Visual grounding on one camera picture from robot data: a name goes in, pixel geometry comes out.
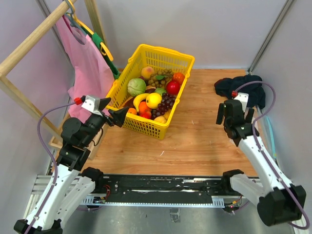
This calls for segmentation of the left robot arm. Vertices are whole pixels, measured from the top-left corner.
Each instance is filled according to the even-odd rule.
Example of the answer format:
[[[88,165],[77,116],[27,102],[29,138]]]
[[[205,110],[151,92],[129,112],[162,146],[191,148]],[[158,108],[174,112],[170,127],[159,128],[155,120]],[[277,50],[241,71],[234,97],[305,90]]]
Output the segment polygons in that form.
[[[54,172],[38,203],[26,219],[17,220],[14,230],[19,234],[61,234],[81,202],[91,192],[104,188],[103,172],[95,168],[83,169],[90,155],[88,146],[103,126],[122,127],[128,108],[109,110],[104,108],[111,98],[82,96],[74,100],[90,112],[85,122],[76,117],[64,121],[61,138],[62,148],[58,158],[53,158]]]

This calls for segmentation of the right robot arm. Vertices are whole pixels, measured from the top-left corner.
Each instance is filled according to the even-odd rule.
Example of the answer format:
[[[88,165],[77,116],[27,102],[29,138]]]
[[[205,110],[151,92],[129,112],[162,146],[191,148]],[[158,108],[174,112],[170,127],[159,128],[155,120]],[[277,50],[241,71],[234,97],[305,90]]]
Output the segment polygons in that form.
[[[252,121],[254,112],[243,111],[242,102],[230,99],[218,107],[216,123],[223,125],[228,138],[248,158],[257,172],[261,185],[251,181],[242,171],[224,172],[221,190],[226,195],[235,192],[246,197],[257,208],[258,215],[266,226],[294,222],[307,215],[303,210],[306,191],[295,186],[269,155],[259,132]]]

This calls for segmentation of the banana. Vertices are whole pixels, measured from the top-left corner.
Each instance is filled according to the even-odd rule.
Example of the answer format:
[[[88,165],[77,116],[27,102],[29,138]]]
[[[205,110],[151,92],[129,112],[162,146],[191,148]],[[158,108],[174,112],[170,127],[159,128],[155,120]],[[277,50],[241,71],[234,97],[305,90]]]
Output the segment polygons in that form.
[[[148,97],[148,95],[149,95],[148,93],[143,93],[143,94],[140,94],[134,98],[133,105],[134,105],[137,112],[139,112],[139,104],[142,101],[144,101]]]

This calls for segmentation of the dark navy cloth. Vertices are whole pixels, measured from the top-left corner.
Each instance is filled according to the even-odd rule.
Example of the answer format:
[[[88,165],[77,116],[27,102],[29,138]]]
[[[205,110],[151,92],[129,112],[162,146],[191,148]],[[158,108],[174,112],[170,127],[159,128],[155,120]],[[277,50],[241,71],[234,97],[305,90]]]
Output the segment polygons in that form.
[[[223,78],[218,80],[214,84],[214,89],[217,95],[232,99],[232,92],[245,83],[252,81],[262,81],[262,78],[257,75],[245,75],[238,76],[235,78]],[[239,92],[246,93],[249,95],[247,107],[253,108],[258,106],[260,109],[265,108],[266,94],[261,83],[254,83],[247,85],[239,90]]]

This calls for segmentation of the pink shirt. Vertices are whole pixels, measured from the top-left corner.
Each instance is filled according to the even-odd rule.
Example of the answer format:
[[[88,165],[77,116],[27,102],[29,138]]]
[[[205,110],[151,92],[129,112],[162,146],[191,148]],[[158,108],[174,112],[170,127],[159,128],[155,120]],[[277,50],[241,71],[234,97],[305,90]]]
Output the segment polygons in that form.
[[[75,70],[74,86],[68,90],[70,98],[86,95],[105,98],[113,85],[114,77],[92,39],[80,29],[72,27],[66,16],[62,16],[56,26]]]

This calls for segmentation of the green cabbage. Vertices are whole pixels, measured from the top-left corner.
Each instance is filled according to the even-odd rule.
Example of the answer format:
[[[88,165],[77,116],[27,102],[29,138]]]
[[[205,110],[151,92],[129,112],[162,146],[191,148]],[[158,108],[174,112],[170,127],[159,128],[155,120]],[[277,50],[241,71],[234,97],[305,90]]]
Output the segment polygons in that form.
[[[127,84],[127,91],[132,97],[143,94],[146,90],[146,83],[141,78],[131,79]]]

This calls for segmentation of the red orange fruit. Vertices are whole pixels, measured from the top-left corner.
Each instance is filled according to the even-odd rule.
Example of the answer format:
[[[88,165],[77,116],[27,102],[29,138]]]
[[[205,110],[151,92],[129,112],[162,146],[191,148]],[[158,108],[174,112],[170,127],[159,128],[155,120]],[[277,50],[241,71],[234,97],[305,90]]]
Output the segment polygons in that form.
[[[152,117],[152,113],[147,111],[147,112],[143,112],[139,115],[140,117],[146,118],[146,119],[151,119]]]

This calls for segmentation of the yellow plastic basket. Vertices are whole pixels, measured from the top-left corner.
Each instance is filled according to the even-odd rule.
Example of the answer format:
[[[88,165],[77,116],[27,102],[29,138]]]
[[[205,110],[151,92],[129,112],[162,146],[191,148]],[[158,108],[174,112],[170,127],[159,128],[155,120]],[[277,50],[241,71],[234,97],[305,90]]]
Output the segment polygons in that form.
[[[107,105],[110,110],[117,111],[130,97],[127,92],[127,84],[132,78],[138,78],[141,70],[146,66],[151,66],[156,72],[162,70],[171,70],[180,72],[185,76],[179,93],[176,96],[173,109],[170,112],[169,119],[166,123],[157,123],[153,120],[128,113],[126,115],[124,128],[163,140],[174,116],[176,107],[180,103],[180,98],[185,85],[190,77],[195,58],[191,55],[180,53],[176,50],[140,44],[128,59],[128,63],[121,75],[114,81],[107,97],[111,97],[111,102]]]

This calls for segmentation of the yellow peach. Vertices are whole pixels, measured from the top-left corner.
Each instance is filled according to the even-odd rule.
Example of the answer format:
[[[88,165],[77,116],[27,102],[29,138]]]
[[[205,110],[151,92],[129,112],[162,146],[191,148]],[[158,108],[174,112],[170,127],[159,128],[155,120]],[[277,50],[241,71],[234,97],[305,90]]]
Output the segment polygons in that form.
[[[167,122],[167,119],[164,116],[158,116],[154,119],[155,122],[165,124]]]

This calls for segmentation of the green grapes bunch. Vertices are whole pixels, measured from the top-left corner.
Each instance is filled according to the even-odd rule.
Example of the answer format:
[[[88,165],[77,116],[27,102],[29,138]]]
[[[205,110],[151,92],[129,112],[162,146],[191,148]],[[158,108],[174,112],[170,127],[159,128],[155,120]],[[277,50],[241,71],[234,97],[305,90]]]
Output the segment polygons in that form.
[[[171,69],[159,70],[146,80],[146,84],[155,88],[165,88],[172,80],[173,75],[174,73]]]

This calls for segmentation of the purple grapes bunch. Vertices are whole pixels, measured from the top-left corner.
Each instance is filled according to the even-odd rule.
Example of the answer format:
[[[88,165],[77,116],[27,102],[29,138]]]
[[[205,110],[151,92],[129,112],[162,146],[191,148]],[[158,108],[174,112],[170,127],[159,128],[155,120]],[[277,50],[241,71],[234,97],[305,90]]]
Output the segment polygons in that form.
[[[155,108],[152,110],[152,119],[155,119],[159,116],[164,116],[169,113],[170,110],[172,110],[173,105],[176,100],[175,95],[171,95],[168,93],[163,93],[161,95],[162,100],[160,104],[158,104]]]

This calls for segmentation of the yellow hanger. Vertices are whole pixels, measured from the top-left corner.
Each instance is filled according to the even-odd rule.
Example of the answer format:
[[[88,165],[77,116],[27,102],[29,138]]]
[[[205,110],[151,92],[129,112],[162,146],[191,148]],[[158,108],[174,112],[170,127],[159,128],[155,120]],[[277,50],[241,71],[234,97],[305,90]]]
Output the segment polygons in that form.
[[[113,61],[114,58],[107,48],[107,46],[104,44],[104,41],[102,38],[95,32],[93,32],[88,26],[86,26],[82,21],[80,21],[75,13],[75,8],[73,3],[70,0],[65,1],[70,9],[70,13],[66,13],[66,17],[70,20],[71,25],[80,29],[85,34],[89,35],[89,37],[92,39],[93,43],[96,45],[96,47],[99,49],[101,54],[105,57],[107,57],[110,61]]]

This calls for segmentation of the red apple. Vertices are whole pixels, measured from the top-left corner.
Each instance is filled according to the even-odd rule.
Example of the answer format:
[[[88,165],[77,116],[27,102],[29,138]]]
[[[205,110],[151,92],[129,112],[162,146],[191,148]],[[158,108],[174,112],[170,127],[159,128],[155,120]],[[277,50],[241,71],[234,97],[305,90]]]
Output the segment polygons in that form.
[[[179,82],[177,82],[175,80],[168,82],[168,84],[166,86],[166,91],[168,94],[177,95],[179,93],[179,90],[180,90]]]

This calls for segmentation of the orange persimmon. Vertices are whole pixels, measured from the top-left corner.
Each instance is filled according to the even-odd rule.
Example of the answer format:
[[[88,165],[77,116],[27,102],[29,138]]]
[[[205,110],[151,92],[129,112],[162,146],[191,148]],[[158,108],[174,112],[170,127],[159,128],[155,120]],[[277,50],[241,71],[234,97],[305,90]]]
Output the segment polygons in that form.
[[[183,84],[184,79],[185,79],[185,76],[182,73],[180,73],[180,72],[176,72],[176,73],[173,74],[173,80],[178,82],[179,85]]]

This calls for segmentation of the green garment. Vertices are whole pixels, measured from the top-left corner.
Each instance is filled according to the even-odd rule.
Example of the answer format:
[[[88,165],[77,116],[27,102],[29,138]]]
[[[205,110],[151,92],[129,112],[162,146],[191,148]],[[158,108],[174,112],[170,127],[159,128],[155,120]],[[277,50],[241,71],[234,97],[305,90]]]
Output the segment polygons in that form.
[[[114,79],[115,80],[118,79],[120,76],[120,72],[113,64],[114,58],[111,52],[109,51],[109,49],[107,48],[107,46],[104,44],[104,41],[102,40],[102,38],[97,33],[93,32],[88,26],[82,24],[81,27],[91,37],[93,43],[100,51],[107,65],[111,69]]]

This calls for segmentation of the grey hanger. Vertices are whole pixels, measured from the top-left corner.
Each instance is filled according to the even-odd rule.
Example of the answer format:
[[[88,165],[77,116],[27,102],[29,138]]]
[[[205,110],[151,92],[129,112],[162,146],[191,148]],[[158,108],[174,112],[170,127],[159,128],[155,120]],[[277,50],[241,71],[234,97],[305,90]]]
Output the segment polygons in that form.
[[[82,45],[85,45],[86,43],[86,33],[82,29],[81,26],[78,25],[78,23],[73,19],[70,13],[65,13],[64,15],[69,20],[69,30],[71,31],[74,38]]]

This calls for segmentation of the wooden clothes rack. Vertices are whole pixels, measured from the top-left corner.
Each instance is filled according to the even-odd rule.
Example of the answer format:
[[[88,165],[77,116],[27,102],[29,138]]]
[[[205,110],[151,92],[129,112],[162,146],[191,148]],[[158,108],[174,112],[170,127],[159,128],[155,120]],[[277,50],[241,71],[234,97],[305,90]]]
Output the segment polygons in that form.
[[[89,14],[95,32],[102,37],[105,43],[105,33],[101,24],[98,6],[96,0],[85,0],[85,5]],[[55,23],[63,16],[69,6],[66,2],[62,2],[46,19],[0,64],[0,89],[3,90],[16,104],[18,104],[25,112],[27,112],[35,120],[39,120],[42,113],[39,109],[6,77],[13,68],[26,56],[26,54],[38,43],[38,41],[55,25]],[[61,141],[60,131],[46,117],[43,118],[43,126],[55,139]],[[98,145],[91,146],[89,159],[96,157],[98,148],[103,141],[108,126],[103,127],[103,135],[98,139]]]

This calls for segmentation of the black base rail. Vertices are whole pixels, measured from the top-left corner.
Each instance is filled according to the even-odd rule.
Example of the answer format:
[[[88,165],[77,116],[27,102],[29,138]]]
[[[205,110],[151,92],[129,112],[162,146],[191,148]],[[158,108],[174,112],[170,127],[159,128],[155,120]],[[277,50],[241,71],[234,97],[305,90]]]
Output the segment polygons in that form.
[[[82,202],[99,206],[221,207],[240,200],[217,176],[105,175],[103,187]]]

